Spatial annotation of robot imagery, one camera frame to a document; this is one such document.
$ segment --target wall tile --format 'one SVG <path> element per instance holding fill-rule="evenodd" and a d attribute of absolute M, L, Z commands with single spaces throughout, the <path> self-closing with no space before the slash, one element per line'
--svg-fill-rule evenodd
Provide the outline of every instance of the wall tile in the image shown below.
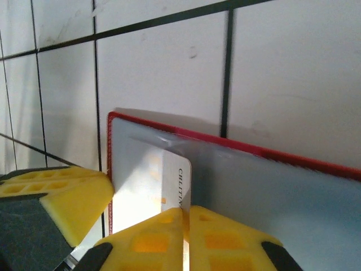
<path fill-rule="evenodd" d="M 0 31 L 4 56 L 35 49 L 30 1 L 2 1 Z"/>
<path fill-rule="evenodd" d="M 353 0 L 238 9 L 229 137 L 360 167 L 360 14 Z"/>
<path fill-rule="evenodd" d="M 31 148 L 15 143 L 17 169 L 44 168 L 45 155 Z"/>
<path fill-rule="evenodd" d="M 33 3 L 38 47 L 93 33 L 90 0 L 33 0 Z"/>
<path fill-rule="evenodd" d="M 116 107 L 185 117 L 175 125 L 219 133 L 224 22 L 219 13 L 99 41 L 104 169 L 107 114 Z"/>
<path fill-rule="evenodd" d="M 36 56 L 5 61 L 14 138 L 44 149 Z"/>
<path fill-rule="evenodd" d="M 3 62 L 0 62 L 0 133 L 12 137 Z"/>
<path fill-rule="evenodd" d="M 93 43 L 39 54 L 47 152 L 98 169 Z"/>
<path fill-rule="evenodd" d="M 0 135 L 0 175 L 16 170 L 12 140 Z"/>
<path fill-rule="evenodd" d="M 97 0 L 96 15 L 97 31 L 102 32 L 125 25 L 146 21 L 173 13 L 206 6 L 220 0 L 155 0 L 155 1 L 110 1 Z"/>
<path fill-rule="evenodd" d="M 48 167 L 67 167 L 67 164 L 64 164 L 58 160 L 55 160 L 53 158 L 47 157 L 47 166 Z"/>

